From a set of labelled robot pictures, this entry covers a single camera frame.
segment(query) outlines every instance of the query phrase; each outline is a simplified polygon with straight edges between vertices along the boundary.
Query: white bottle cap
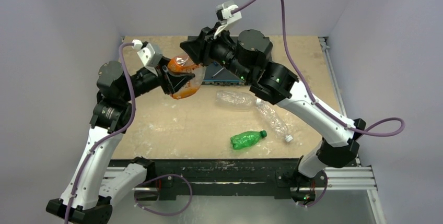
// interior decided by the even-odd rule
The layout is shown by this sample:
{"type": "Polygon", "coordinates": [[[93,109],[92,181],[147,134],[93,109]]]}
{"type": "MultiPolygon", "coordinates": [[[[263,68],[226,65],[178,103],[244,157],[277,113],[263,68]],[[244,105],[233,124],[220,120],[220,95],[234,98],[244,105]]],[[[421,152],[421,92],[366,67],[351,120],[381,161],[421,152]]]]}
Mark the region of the white bottle cap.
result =
{"type": "Polygon", "coordinates": [[[292,135],[287,135],[286,138],[285,138],[285,141],[289,143],[289,142],[291,142],[291,140],[293,140],[293,139],[294,139],[294,138],[292,137],[292,135]]]}

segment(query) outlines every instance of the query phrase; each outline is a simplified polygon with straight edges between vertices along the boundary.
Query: black metal base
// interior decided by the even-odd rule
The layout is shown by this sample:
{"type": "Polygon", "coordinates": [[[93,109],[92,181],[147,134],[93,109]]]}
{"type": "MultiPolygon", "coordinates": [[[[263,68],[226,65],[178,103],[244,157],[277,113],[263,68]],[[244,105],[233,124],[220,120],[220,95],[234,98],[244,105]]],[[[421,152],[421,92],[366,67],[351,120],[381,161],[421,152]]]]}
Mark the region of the black metal base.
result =
{"type": "MultiPolygon", "coordinates": [[[[310,187],[310,182],[297,185],[294,169],[299,159],[159,159],[156,176],[175,173],[192,184],[193,195],[208,196],[273,196],[292,198],[292,187],[310,187]]],[[[131,160],[111,160],[110,167],[126,167],[131,160]]],[[[314,178],[316,185],[324,181],[314,178]]],[[[177,195],[189,195],[188,186],[177,178],[161,180],[161,201],[175,200],[177,195]]]]}

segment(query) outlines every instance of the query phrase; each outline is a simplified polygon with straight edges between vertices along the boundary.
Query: clear plastic bottle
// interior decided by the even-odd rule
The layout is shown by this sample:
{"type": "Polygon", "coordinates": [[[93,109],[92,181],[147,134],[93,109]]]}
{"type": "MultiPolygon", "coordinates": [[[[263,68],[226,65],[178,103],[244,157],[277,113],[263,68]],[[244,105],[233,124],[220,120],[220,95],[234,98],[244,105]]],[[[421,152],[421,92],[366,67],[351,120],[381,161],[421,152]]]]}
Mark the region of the clear plastic bottle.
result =
{"type": "Polygon", "coordinates": [[[253,95],[244,92],[218,91],[215,98],[218,105],[234,108],[236,110],[251,110],[256,108],[259,115],[265,120],[267,125],[275,132],[278,138],[290,142],[294,138],[289,134],[286,123],[278,116],[271,104],[253,95]]]}
{"type": "Polygon", "coordinates": [[[255,106],[256,98],[245,92],[218,91],[215,102],[218,105],[247,111],[255,106]]]}
{"type": "Polygon", "coordinates": [[[294,138],[289,134],[288,126],[286,123],[278,116],[274,109],[272,109],[271,104],[261,99],[257,99],[256,108],[259,111],[261,117],[266,121],[266,123],[274,130],[278,138],[284,139],[286,142],[290,142],[294,138]]]}

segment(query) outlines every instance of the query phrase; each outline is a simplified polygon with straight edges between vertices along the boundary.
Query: plywood surface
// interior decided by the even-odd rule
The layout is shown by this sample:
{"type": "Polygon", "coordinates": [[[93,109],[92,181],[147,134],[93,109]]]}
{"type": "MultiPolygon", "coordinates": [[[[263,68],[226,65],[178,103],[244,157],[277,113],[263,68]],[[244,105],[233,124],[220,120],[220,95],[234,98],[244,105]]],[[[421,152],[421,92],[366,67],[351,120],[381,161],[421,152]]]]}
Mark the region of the plywood surface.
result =
{"type": "MultiPolygon", "coordinates": [[[[160,46],[164,56],[183,53],[180,42],[186,36],[126,37],[148,41],[160,46]]],[[[271,36],[274,44],[272,58],[291,67],[281,36],[271,36]]],[[[289,36],[289,51],[310,84],[312,91],[338,110],[334,88],[329,76],[318,38],[315,36],[289,36]]],[[[124,49],[124,57],[131,74],[142,64],[136,52],[124,49]]],[[[191,97],[175,100],[157,88],[136,99],[136,116],[123,140],[117,146],[114,159],[229,159],[229,158],[294,158],[308,153],[321,140],[321,136],[297,116],[273,106],[289,126],[294,137],[291,143],[277,139],[255,110],[238,112],[220,108],[215,104],[219,90],[249,92],[249,87],[202,86],[191,97]],[[245,131],[267,130],[268,137],[253,147],[233,150],[229,138],[245,131]]]]}

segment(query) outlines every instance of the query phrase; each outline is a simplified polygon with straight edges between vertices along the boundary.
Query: purple cable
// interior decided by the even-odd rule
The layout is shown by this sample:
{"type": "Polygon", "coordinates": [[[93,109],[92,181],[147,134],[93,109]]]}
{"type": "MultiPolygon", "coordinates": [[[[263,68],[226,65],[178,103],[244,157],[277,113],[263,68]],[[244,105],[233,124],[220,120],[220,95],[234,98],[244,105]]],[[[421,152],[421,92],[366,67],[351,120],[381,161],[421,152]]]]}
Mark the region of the purple cable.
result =
{"type": "MultiPolygon", "coordinates": [[[[243,9],[245,9],[246,7],[248,7],[249,5],[251,5],[252,3],[254,3],[256,0],[249,0],[248,2],[246,2],[244,5],[240,6],[239,8],[235,9],[232,11],[232,13],[236,13],[238,11],[241,11],[243,9]]],[[[285,1],[284,0],[280,0],[281,3],[281,7],[282,7],[282,27],[283,27],[283,44],[285,46],[285,52],[286,55],[288,57],[289,62],[291,63],[292,67],[295,69],[295,72],[297,73],[297,75],[300,77],[301,81],[303,82],[303,84],[306,87],[306,92],[308,93],[309,98],[311,99],[312,102],[315,102],[316,99],[314,97],[314,94],[312,93],[308,82],[306,81],[305,77],[303,76],[303,74],[301,74],[301,71],[298,69],[297,65],[294,63],[290,53],[289,53],[289,49],[288,49],[288,43],[286,41],[286,19],[285,19],[285,1]]],[[[320,103],[315,103],[315,105],[323,112],[325,113],[327,116],[329,116],[331,119],[335,120],[337,123],[339,123],[340,125],[344,126],[345,128],[347,128],[347,124],[344,123],[343,121],[341,121],[339,118],[337,118],[336,116],[334,116],[331,112],[329,112],[328,110],[326,110],[320,103]]],[[[372,124],[371,126],[369,126],[368,128],[366,128],[366,130],[359,130],[356,129],[354,127],[349,127],[350,130],[360,133],[360,134],[365,134],[365,135],[369,135],[369,136],[376,136],[376,137],[390,137],[390,136],[394,136],[397,135],[399,133],[401,133],[404,130],[405,127],[405,123],[404,120],[398,117],[391,117],[391,118],[387,118],[381,121],[378,121],[374,124],[372,124]],[[384,122],[388,122],[388,121],[399,121],[400,122],[400,127],[399,129],[397,129],[394,132],[391,133],[371,133],[369,132],[369,130],[371,130],[372,128],[380,125],[381,123],[384,122]]]]}
{"type": "MultiPolygon", "coordinates": [[[[120,45],[120,47],[119,47],[119,57],[120,57],[120,61],[122,62],[123,72],[124,72],[124,75],[125,75],[125,78],[126,78],[127,86],[129,88],[129,94],[131,96],[131,103],[132,103],[131,117],[129,118],[129,121],[127,122],[127,124],[124,127],[122,127],[120,130],[115,131],[112,134],[107,135],[107,136],[103,137],[101,140],[99,140],[98,142],[96,142],[91,147],[91,149],[89,150],[90,153],[93,153],[94,150],[97,149],[98,146],[100,146],[103,142],[105,142],[109,138],[114,137],[117,134],[123,133],[126,129],[128,129],[128,127],[134,121],[134,117],[135,117],[135,94],[134,94],[134,88],[132,87],[131,76],[129,75],[129,72],[128,72],[127,67],[126,67],[126,63],[125,63],[124,58],[123,58],[123,48],[126,47],[126,46],[130,46],[130,45],[134,45],[134,44],[133,43],[123,43],[123,44],[120,45]]],[[[91,154],[87,154],[86,155],[85,159],[81,163],[80,168],[78,169],[77,175],[75,176],[75,180],[74,180],[74,183],[72,185],[71,195],[75,195],[75,193],[77,191],[77,186],[78,186],[78,183],[80,181],[81,174],[83,173],[83,170],[85,169],[85,166],[88,163],[89,158],[91,158],[91,154]]],[[[68,204],[66,205],[66,212],[65,212],[65,219],[64,219],[65,224],[69,224],[69,212],[71,210],[73,201],[74,201],[74,198],[72,198],[72,197],[69,198],[68,204]]]]}
{"type": "Polygon", "coordinates": [[[312,203],[309,205],[306,205],[306,207],[312,207],[313,205],[317,204],[321,198],[323,198],[324,194],[326,193],[326,188],[328,188],[328,175],[326,174],[326,172],[323,170],[324,173],[324,188],[323,191],[321,192],[320,196],[312,203]]]}
{"type": "Polygon", "coordinates": [[[161,213],[161,212],[154,211],[154,210],[152,210],[152,209],[146,208],[146,207],[144,207],[143,205],[141,205],[141,204],[137,201],[137,197],[135,197],[135,193],[134,193],[135,206],[137,206],[137,207],[139,207],[139,208],[141,208],[141,209],[143,209],[143,210],[146,210],[146,211],[148,211],[148,212],[151,212],[151,213],[153,213],[153,214],[161,215],[161,216],[174,216],[174,215],[179,215],[179,214],[181,214],[182,212],[184,212],[184,211],[189,207],[189,205],[191,204],[191,201],[192,201],[192,188],[191,188],[191,184],[189,183],[189,181],[187,181],[187,180],[186,180],[185,178],[183,178],[182,176],[180,176],[180,175],[178,175],[178,174],[165,174],[165,175],[162,175],[162,176],[159,176],[159,177],[153,178],[153,179],[151,179],[151,180],[149,180],[149,181],[143,182],[142,184],[140,184],[140,185],[138,185],[138,186],[144,186],[144,185],[147,185],[147,184],[149,184],[149,183],[151,183],[151,182],[153,182],[153,181],[156,181],[156,180],[159,180],[159,179],[162,179],[162,178],[165,178],[165,177],[169,177],[169,176],[177,177],[177,178],[182,179],[182,180],[188,185],[188,187],[189,187],[189,200],[188,200],[188,203],[186,203],[186,205],[185,205],[181,210],[179,210],[179,211],[177,211],[177,212],[173,212],[173,213],[161,213]]]}

